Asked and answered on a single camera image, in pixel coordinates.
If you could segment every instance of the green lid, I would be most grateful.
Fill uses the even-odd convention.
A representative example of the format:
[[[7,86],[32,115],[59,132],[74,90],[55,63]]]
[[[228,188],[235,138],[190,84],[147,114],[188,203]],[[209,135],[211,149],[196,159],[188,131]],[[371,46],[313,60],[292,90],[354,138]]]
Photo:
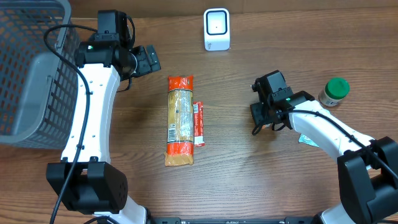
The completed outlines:
[[[326,84],[325,92],[330,98],[340,100],[349,93],[349,84],[344,78],[332,78]]]

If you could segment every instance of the gray plastic basket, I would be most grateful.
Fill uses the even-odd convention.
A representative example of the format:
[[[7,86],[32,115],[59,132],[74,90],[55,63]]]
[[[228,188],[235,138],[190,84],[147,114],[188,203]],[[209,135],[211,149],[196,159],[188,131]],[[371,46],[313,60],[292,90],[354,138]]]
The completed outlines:
[[[43,42],[52,26],[69,24],[68,1],[0,1],[0,144],[63,149],[72,127],[77,74]],[[49,34],[74,63],[75,29]]]

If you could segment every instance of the wooden surface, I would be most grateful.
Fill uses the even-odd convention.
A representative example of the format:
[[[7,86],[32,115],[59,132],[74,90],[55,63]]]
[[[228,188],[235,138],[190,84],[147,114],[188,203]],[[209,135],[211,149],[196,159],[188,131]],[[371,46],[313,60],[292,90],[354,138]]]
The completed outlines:
[[[330,78],[346,78],[351,91],[331,112],[364,134],[398,140],[398,8],[233,15],[226,52],[204,50],[201,16],[134,22],[136,44],[154,44],[162,70],[116,95],[110,151],[129,195],[155,216],[312,216],[339,202],[337,168],[323,151],[288,129],[251,136],[249,105],[258,99],[249,86],[276,69],[294,91],[314,96]],[[190,74],[194,99],[205,104],[206,146],[195,149],[193,166],[165,167],[167,77]],[[48,222],[57,196],[45,169],[60,155],[0,148],[0,223]],[[87,219],[62,205],[56,221]]]
[[[230,13],[349,9],[398,6],[396,0],[70,0],[72,16],[97,18],[97,11],[117,9],[132,17],[198,16],[212,7]]]

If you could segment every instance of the wooden table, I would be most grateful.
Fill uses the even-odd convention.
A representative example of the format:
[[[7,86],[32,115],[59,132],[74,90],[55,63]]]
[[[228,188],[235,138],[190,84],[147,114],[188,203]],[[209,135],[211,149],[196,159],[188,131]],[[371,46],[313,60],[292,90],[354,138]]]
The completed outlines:
[[[364,134],[398,140],[398,8],[232,15],[225,52],[204,50],[201,16],[134,22],[136,44],[154,44],[162,70],[116,95],[109,148],[129,195],[155,216],[312,216],[339,202],[337,168],[322,150],[288,129],[251,135],[249,105],[258,99],[249,86],[277,69],[294,92],[314,96],[344,77],[351,91],[331,112]],[[195,149],[193,166],[165,167],[167,77],[190,74],[194,99],[205,104],[206,146]],[[0,150],[0,222],[47,223],[57,196],[45,169],[61,151]],[[87,219],[62,205],[56,221]]]

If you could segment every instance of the jar with green lid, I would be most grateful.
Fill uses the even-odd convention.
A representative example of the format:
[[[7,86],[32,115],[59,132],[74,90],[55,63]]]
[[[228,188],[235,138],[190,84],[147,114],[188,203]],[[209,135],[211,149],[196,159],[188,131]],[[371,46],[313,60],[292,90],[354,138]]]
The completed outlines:
[[[344,78],[332,78],[318,97],[325,106],[336,106],[348,93],[349,84]]]

